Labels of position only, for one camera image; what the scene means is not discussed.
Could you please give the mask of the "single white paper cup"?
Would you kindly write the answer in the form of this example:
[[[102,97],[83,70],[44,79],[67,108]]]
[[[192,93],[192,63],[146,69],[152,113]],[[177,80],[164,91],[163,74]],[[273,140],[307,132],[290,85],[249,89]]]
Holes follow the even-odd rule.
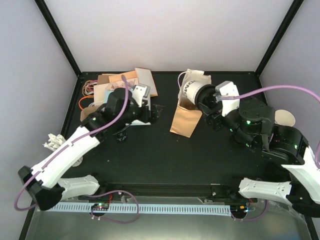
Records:
[[[199,81],[189,80],[183,85],[182,93],[191,103],[195,105],[197,93],[204,85],[204,83],[201,83]]]

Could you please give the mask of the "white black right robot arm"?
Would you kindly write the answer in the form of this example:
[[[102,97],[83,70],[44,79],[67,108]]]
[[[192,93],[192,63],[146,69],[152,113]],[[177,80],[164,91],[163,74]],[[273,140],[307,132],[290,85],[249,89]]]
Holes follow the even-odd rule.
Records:
[[[240,178],[227,189],[230,200],[265,199],[319,218],[320,170],[309,142],[298,129],[276,124],[275,110],[255,97],[237,99],[231,109],[214,94],[198,97],[195,104],[209,124],[227,127],[235,143],[275,166],[277,181]]]

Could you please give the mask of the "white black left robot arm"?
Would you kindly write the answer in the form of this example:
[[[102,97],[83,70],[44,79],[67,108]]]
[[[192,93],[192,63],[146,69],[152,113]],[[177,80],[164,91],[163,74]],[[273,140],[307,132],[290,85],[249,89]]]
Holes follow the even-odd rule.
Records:
[[[151,104],[150,87],[135,85],[132,89],[117,88],[107,102],[81,121],[71,137],[50,156],[34,165],[23,166],[18,175],[23,189],[28,192],[35,205],[42,211],[53,208],[61,200],[83,195],[103,199],[108,192],[94,175],[63,178],[87,152],[109,137],[123,142],[126,129],[135,122],[150,125],[156,122],[157,107]]]

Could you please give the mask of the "black plastic cup lid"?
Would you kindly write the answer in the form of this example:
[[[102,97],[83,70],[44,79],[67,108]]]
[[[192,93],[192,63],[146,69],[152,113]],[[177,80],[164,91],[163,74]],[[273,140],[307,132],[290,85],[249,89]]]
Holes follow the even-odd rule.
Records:
[[[213,108],[217,105],[216,86],[213,84],[205,84],[200,87],[195,95],[195,105],[199,108],[200,104],[205,105],[208,108]]]

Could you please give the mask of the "brown paper takeout bag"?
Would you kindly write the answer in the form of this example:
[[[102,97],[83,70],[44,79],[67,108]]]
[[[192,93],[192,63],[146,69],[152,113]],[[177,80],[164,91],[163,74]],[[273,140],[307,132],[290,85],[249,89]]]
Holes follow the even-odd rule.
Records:
[[[190,138],[194,132],[201,116],[202,112],[200,110],[186,110],[180,107],[180,102],[183,100],[188,100],[183,94],[183,86],[187,81],[197,81],[204,84],[211,84],[211,76],[205,75],[202,70],[187,69],[187,71],[181,72],[178,75],[177,83],[179,87],[177,107],[174,113],[172,124],[170,127],[170,132]]]

